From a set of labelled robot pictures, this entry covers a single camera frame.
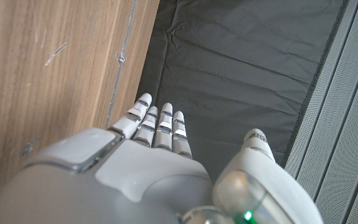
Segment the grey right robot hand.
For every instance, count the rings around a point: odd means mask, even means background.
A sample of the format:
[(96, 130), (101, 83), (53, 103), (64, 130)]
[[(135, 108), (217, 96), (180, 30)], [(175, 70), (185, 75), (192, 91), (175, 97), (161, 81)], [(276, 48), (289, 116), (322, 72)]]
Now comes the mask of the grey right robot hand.
[(151, 100), (40, 151), (0, 191), (0, 223), (322, 222), (261, 130), (212, 181), (192, 157), (183, 113)]

